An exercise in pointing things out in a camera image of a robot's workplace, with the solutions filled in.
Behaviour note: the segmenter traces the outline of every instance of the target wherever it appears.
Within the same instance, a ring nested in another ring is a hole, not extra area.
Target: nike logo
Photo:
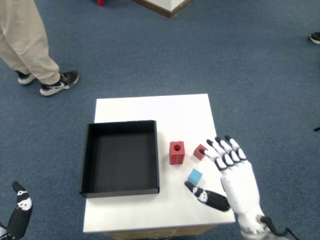
[[[65,87],[65,85],[60,82],[60,86],[45,86],[46,88],[51,88],[51,89],[59,89]]]

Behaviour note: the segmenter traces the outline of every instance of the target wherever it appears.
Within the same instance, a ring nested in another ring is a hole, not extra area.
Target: wooden baseboard
[[[184,0],[179,6],[177,6],[175,9],[170,11],[170,10],[167,10],[167,9],[161,7],[161,6],[153,4],[147,0],[132,0],[132,1],[144,6],[147,9],[155,11],[158,14],[164,15],[170,19],[173,19],[175,16],[177,16],[178,13],[180,13],[186,6],[188,6],[192,2],[192,0]]]

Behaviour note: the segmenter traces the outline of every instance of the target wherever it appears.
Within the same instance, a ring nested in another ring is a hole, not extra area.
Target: red block
[[[105,0],[96,0],[98,6],[103,7],[105,5]]]
[[[205,157],[204,154],[202,154],[201,152],[199,152],[200,149],[208,150],[208,149],[206,149],[206,148],[205,148],[203,145],[201,145],[201,144],[194,150],[193,155],[194,155],[197,159],[199,159],[199,160],[201,160],[201,159],[203,159],[203,158]]]
[[[170,142],[170,164],[183,164],[185,158],[185,145],[183,141]]]

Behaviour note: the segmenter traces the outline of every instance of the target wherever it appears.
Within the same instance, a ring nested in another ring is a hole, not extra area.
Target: sneaker
[[[313,43],[320,44],[320,32],[311,33],[309,38]]]
[[[76,71],[69,71],[60,74],[60,80],[52,85],[42,84],[40,93],[43,96],[51,96],[62,90],[72,88],[79,80],[79,73]]]
[[[30,73],[30,74],[23,74],[20,71],[15,71],[18,74],[18,83],[21,85],[28,85],[36,78]]]

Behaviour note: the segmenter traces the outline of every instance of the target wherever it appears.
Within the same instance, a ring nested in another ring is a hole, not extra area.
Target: hole in block
[[[178,145],[178,144],[176,144],[176,145],[174,145],[174,150],[176,150],[176,151],[180,151],[180,149],[181,149],[181,146],[180,145]]]

